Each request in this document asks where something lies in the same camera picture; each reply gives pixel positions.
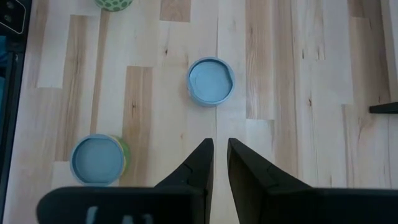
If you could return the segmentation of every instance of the green cup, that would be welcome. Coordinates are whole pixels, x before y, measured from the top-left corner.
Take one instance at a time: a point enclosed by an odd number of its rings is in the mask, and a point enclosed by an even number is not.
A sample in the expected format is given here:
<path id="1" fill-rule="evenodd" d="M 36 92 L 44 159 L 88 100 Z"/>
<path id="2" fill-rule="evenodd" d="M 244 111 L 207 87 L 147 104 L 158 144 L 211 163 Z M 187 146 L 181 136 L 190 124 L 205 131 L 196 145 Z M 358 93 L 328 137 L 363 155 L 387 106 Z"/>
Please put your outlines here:
<path id="1" fill-rule="evenodd" d="M 94 0 L 95 4 L 107 11 L 118 12 L 131 5 L 132 0 Z"/>

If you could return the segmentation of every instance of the light wood plank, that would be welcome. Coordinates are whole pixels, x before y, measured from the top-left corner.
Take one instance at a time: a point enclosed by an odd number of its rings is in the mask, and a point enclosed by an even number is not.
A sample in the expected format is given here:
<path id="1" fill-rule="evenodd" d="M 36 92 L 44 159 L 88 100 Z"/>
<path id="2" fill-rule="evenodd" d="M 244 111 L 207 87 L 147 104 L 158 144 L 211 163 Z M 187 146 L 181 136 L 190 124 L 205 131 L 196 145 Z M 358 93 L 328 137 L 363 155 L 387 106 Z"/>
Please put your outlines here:
<path id="1" fill-rule="evenodd" d="M 60 187 L 81 187 L 70 171 L 69 162 L 54 162 L 52 166 L 51 189 Z"/>
<path id="2" fill-rule="evenodd" d="M 188 64 L 202 57 L 216 56 L 218 0 L 192 0 Z M 184 134 L 186 156 L 205 138 L 216 139 L 216 108 L 198 106 L 187 99 L 187 131 Z"/>
<path id="3" fill-rule="evenodd" d="M 398 116 L 390 115 L 388 120 L 388 146 L 391 188 L 398 189 Z"/>
<path id="4" fill-rule="evenodd" d="M 317 186 L 346 187 L 346 143 L 341 104 L 333 91 L 327 88 L 327 78 L 320 75 L 327 73 L 325 63 L 319 61 L 312 69 L 312 122 Z"/>
<path id="5" fill-rule="evenodd" d="M 29 38 L 27 39 L 24 62 L 24 77 L 26 78 L 22 79 L 21 91 L 37 86 L 48 13 L 49 0 L 34 1 L 32 3 L 29 22 Z"/>
<path id="6" fill-rule="evenodd" d="M 100 16 L 94 1 L 49 1 L 37 87 L 62 88 L 70 15 Z"/>
<path id="7" fill-rule="evenodd" d="M 365 18 L 363 0 L 347 0 L 347 2 L 350 16 Z"/>
<path id="8" fill-rule="evenodd" d="M 236 86 L 228 101 L 216 109 L 216 152 L 213 200 L 210 220 L 213 223 L 238 223 L 228 179 L 228 138 L 246 141 L 246 23 L 245 2 L 219 0 L 218 57 L 235 72 Z"/>
<path id="9" fill-rule="evenodd" d="M 246 0 L 246 114 L 274 119 L 273 0 Z"/>
<path id="10" fill-rule="evenodd" d="M 388 116 L 368 106 L 390 101 L 387 74 L 377 72 L 377 49 L 369 19 L 352 18 L 353 106 L 344 107 L 349 187 L 390 187 Z"/>
<path id="11" fill-rule="evenodd" d="M 4 223 L 34 222 L 39 200 L 51 190 L 61 97 L 59 89 L 21 94 Z"/>
<path id="12" fill-rule="evenodd" d="M 109 15 L 97 132 L 122 136 L 126 67 L 156 64 L 159 12 L 159 1 L 137 0 L 127 9 Z"/>
<path id="13" fill-rule="evenodd" d="M 391 100 L 398 101 L 398 2 L 381 1 Z"/>
<path id="14" fill-rule="evenodd" d="M 185 141 L 189 33 L 187 23 L 160 22 L 159 65 L 153 68 L 150 159 L 146 169 L 146 184 L 150 186 L 167 177 L 192 151 Z"/>
<path id="15" fill-rule="evenodd" d="M 246 120 L 247 147 L 273 163 L 275 162 L 274 143 L 274 121 Z"/>
<path id="16" fill-rule="evenodd" d="M 95 80 L 94 80 L 94 92 L 93 92 L 93 102 L 91 109 L 91 124 L 90 124 L 90 134 L 96 133 L 97 122 L 98 122 L 98 107 L 100 104 L 100 94 L 101 85 L 103 77 L 103 64 L 105 55 L 105 43 L 106 34 L 108 33 L 109 25 L 109 13 L 106 11 L 101 12 L 101 19 L 99 21 L 99 37 L 98 37 L 98 48 L 97 48 L 97 61 L 95 68 Z"/>
<path id="17" fill-rule="evenodd" d="M 69 160 L 77 140 L 90 133 L 96 59 L 100 28 L 98 17 L 71 16 L 63 75 L 61 117 L 56 161 Z"/>
<path id="18" fill-rule="evenodd" d="M 275 12 L 275 164 L 297 176 L 297 133 L 291 1 L 276 1 Z"/>
<path id="19" fill-rule="evenodd" d="M 128 67 L 124 95 L 123 139 L 130 147 L 130 166 L 120 186 L 145 186 L 152 115 L 152 69 Z"/>
<path id="20" fill-rule="evenodd" d="M 328 88 L 340 103 L 353 102 L 347 0 L 323 1 Z"/>
<path id="21" fill-rule="evenodd" d="M 313 76 L 325 59 L 323 1 L 292 1 L 295 107 L 297 118 L 298 178 L 318 185 L 313 115 Z"/>
<path id="22" fill-rule="evenodd" d="M 160 20 L 190 22 L 191 0 L 162 0 Z"/>

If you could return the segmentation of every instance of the cylindrical container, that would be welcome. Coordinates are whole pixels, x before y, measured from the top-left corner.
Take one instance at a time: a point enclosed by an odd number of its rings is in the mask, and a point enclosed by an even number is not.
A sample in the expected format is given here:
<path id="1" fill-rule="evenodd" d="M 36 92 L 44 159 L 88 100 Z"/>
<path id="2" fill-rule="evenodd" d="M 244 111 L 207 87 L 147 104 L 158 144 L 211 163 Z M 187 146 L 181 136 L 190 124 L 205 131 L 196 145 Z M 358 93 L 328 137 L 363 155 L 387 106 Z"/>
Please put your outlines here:
<path id="1" fill-rule="evenodd" d="M 216 57 L 205 57 L 191 65 L 187 88 L 192 100 L 200 106 L 217 106 L 226 101 L 235 88 L 232 68 Z"/>
<path id="2" fill-rule="evenodd" d="M 110 12 L 118 12 L 131 5 L 132 0 L 94 0 L 95 4 Z"/>
<path id="3" fill-rule="evenodd" d="M 73 176 L 87 186 L 107 186 L 128 168 L 130 151 L 116 136 L 89 135 L 75 146 L 70 156 Z"/>

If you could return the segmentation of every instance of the round lid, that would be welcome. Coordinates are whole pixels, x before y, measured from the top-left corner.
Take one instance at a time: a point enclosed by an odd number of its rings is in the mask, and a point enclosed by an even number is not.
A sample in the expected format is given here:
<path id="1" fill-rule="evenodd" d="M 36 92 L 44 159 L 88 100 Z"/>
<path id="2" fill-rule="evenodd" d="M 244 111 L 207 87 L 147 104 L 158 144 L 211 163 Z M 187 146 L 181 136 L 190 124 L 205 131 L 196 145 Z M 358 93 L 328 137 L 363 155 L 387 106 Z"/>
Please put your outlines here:
<path id="1" fill-rule="evenodd" d="M 83 184 L 108 185 L 121 175 L 124 158 L 115 140 L 94 134 L 77 144 L 70 162 L 73 175 Z"/>
<path id="2" fill-rule="evenodd" d="M 215 105 L 223 102 L 233 87 L 232 69 L 218 58 L 200 59 L 188 74 L 188 89 L 202 103 Z"/>

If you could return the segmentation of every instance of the black plastic part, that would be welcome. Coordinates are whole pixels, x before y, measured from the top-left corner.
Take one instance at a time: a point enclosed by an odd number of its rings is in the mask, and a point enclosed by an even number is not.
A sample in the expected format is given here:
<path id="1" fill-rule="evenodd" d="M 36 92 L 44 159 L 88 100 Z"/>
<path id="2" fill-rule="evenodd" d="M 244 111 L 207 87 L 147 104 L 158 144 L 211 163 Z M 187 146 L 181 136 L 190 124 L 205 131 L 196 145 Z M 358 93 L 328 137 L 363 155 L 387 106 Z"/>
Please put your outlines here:
<path id="1" fill-rule="evenodd" d="M 398 103 L 387 103 L 369 107 L 370 113 L 376 114 L 398 114 Z"/>
<path id="2" fill-rule="evenodd" d="M 27 37 L 25 32 L 30 10 L 25 6 L 27 2 L 24 0 L 0 1 L 0 35 L 18 39 Z"/>
<path id="3" fill-rule="evenodd" d="M 240 223 L 392 223 L 397 190 L 316 189 L 230 139 L 228 175 Z"/>
<path id="4" fill-rule="evenodd" d="M 154 188 L 67 187 L 37 206 L 39 223 L 209 223 L 213 140 L 205 139 Z M 90 210 L 95 214 L 87 221 Z"/>

